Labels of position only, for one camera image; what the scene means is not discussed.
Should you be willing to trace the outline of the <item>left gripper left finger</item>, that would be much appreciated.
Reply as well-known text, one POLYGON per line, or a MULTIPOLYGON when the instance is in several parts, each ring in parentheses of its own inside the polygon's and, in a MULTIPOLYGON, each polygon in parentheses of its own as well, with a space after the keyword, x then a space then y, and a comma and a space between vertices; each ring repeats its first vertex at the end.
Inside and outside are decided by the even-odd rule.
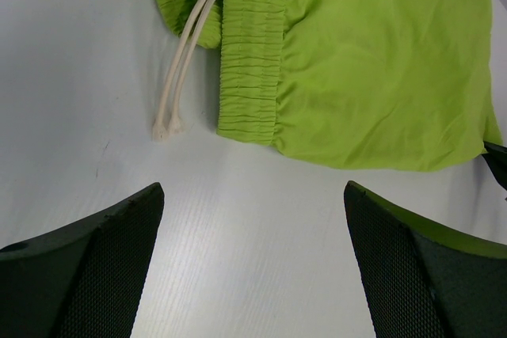
POLYGON ((1 250, 3 337, 129 337, 162 220, 153 183, 1 250))

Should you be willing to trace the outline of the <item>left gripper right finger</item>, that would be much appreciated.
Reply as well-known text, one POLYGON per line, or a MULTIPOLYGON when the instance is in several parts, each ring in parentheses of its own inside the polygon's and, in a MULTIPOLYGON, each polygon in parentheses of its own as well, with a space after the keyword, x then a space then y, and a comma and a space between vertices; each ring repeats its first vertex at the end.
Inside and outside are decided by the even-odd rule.
POLYGON ((506 247, 408 211, 354 181, 353 251, 378 337, 504 337, 506 247))

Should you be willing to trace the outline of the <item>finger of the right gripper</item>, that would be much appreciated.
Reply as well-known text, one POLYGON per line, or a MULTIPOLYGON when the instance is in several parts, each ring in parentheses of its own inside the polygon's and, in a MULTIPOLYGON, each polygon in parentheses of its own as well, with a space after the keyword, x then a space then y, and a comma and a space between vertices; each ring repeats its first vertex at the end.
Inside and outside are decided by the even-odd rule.
POLYGON ((507 190, 507 149, 504 146, 484 142, 486 152, 482 155, 495 180, 507 190))

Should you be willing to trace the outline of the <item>lime green shorts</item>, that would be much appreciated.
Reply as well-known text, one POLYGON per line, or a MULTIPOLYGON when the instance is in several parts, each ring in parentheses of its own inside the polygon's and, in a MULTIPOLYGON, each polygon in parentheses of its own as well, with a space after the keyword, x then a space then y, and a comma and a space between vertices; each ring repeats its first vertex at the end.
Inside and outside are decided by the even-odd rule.
POLYGON ((491 0, 155 0, 180 37, 152 134, 181 128, 196 46, 221 53, 219 135, 337 169, 433 171, 501 144, 491 0))

